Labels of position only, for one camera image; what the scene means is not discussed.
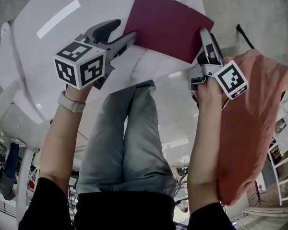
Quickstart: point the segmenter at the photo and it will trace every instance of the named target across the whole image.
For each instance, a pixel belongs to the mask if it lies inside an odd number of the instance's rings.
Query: red cardboard sheet
[[[199,29],[214,22],[174,0],[135,0],[124,33],[137,31],[135,45],[192,63],[202,47]]]

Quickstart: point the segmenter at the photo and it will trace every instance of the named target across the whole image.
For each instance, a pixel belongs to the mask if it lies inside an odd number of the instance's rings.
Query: white marble tabletop
[[[0,85],[16,81],[20,85],[14,102],[36,123],[52,118],[59,93],[65,89],[52,55],[100,22],[120,19],[121,25],[110,41],[121,36],[134,0],[30,0],[21,11],[0,46]],[[204,14],[202,0],[177,0]],[[37,32],[69,4],[78,8],[58,22],[42,38]],[[116,68],[99,91],[93,89],[88,101],[166,74],[191,67],[170,56],[131,46],[112,61]]]

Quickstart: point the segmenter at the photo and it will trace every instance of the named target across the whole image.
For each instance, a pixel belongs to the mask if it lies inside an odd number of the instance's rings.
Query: jeans
[[[174,197],[177,183],[162,153],[155,89],[148,81],[105,99],[82,158],[78,194],[147,191]]]
[[[19,145],[11,143],[10,152],[5,163],[4,172],[7,177],[14,178],[18,165]]]

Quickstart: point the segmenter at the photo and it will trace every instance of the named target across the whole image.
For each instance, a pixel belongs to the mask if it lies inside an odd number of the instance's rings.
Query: wristwatch
[[[74,102],[65,96],[65,91],[62,91],[58,103],[67,109],[71,110],[73,113],[81,113],[84,110],[85,103]]]

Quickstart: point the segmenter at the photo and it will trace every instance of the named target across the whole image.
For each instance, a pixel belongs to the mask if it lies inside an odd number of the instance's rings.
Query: pink garment
[[[264,166],[281,94],[288,89],[288,67],[250,50],[235,60],[249,90],[229,101],[222,112],[218,193],[233,205],[253,185]]]

